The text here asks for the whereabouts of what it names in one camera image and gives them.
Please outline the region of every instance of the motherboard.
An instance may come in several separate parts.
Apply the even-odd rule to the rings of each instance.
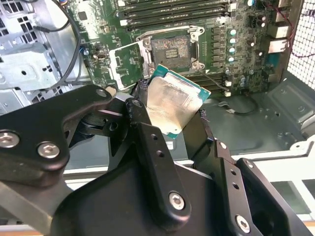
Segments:
[[[231,96],[266,91],[275,79],[289,30],[266,4],[72,0],[66,7],[81,29],[80,52],[93,83],[127,90],[161,64],[212,95]]]

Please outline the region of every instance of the chip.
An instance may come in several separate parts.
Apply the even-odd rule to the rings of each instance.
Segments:
[[[212,31],[213,31],[213,34],[219,34],[221,33],[221,28],[213,28]]]
[[[151,40],[154,62],[170,69],[191,67],[191,42],[189,35]]]
[[[85,21],[88,19],[87,14],[85,13],[85,11],[80,11],[78,12],[78,16],[80,21]]]

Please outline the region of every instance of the black cable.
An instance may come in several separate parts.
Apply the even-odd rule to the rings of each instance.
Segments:
[[[59,2],[57,2],[56,0],[52,0],[54,4],[57,5],[57,7],[59,7],[59,9],[65,14],[65,16],[68,18],[69,23],[71,24],[73,33],[76,37],[76,45],[75,45],[75,49],[74,49],[74,53],[73,56],[71,58],[71,61],[69,63],[69,66],[67,68],[67,70],[65,71],[64,75],[61,77],[61,79],[56,82],[53,86],[51,86],[49,89],[55,89],[56,87],[63,85],[64,82],[66,81],[66,79],[69,77],[70,73],[72,72],[75,63],[77,61],[78,55],[79,55],[79,51],[80,51],[80,43],[81,43],[81,35],[80,35],[80,30],[78,28],[78,26],[76,25],[75,21],[69,16],[69,14],[67,13],[67,11],[59,4]]]
[[[254,114],[255,112],[258,111],[259,105],[255,101],[255,99],[253,99],[252,97],[250,97],[248,95],[246,97],[254,104],[254,108],[249,112],[244,112],[244,113],[243,112],[237,112],[233,108],[231,108],[230,105],[226,101],[220,102],[218,104],[218,106],[219,107],[225,107],[227,112],[234,114],[234,115],[237,115],[237,116],[248,116],[248,115]]]
[[[33,29],[38,30],[38,31],[42,31],[44,33],[52,33],[52,32],[59,32],[61,30],[64,30],[68,25],[70,25],[70,21],[67,20],[67,22],[60,28],[57,29],[48,29],[46,27],[42,27],[42,26],[34,26]]]

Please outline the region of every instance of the red wire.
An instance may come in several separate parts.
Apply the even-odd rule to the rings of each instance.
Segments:
[[[299,56],[297,55],[294,51],[293,51],[293,35],[294,35],[294,26],[293,24],[291,23],[291,21],[279,10],[279,8],[277,7],[274,7],[273,5],[270,5],[270,4],[267,4],[268,7],[274,9],[275,11],[277,11],[284,19],[286,22],[289,23],[290,27],[291,27],[291,33],[290,33],[290,37],[289,37],[289,40],[288,40],[288,45],[289,45],[289,49],[291,51],[291,53],[296,56],[297,58],[309,58],[309,57],[312,57],[315,55],[315,53],[313,54],[309,54],[309,55],[305,55],[305,56]]]

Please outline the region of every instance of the screw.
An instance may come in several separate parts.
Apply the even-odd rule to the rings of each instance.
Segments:
[[[142,104],[138,100],[133,100],[132,103],[137,107],[142,107]]]
[[[298,109],[299,109],[299,112],[304,112],[305,111],[305,107],[303,107],[303,106],[300,106]]]
[[[241,228],[241,230],[248,234],[251,231],[250,225],[248,224],[247,220],[244,219],[241,215],[237,215],[235,217],[237,225]]]
[[[97,94],[100,95],[101,97],[106,97],[106,96],[107,96],[106,93],[105,93],[105,91],[102,90],[102,89],[97,89],[96,92],[97,92]]]
[[[39,145],[37,151],[40,156],[45,158],[55,158],[60,153],[59,148],[53,143],[43,143]]]
[[[251,162],[246,161],[246,163],[248,164],[248,166],[249,166],[250,168],[254,168],[254,165],[253,165]]]
[[[222,148],[227,149],[227,146],[224,143],[220,142],[220,145]]]
[[[20,142],[19,136],[11,132],[0,133],[0,148],[13,148]]]
[[[169,202],[172,204],[172,206],[176,210],[184,209],[184,206],[185,206],[184,199],[178,193],[174,193],[174,192],[170,193],[169,194]]]

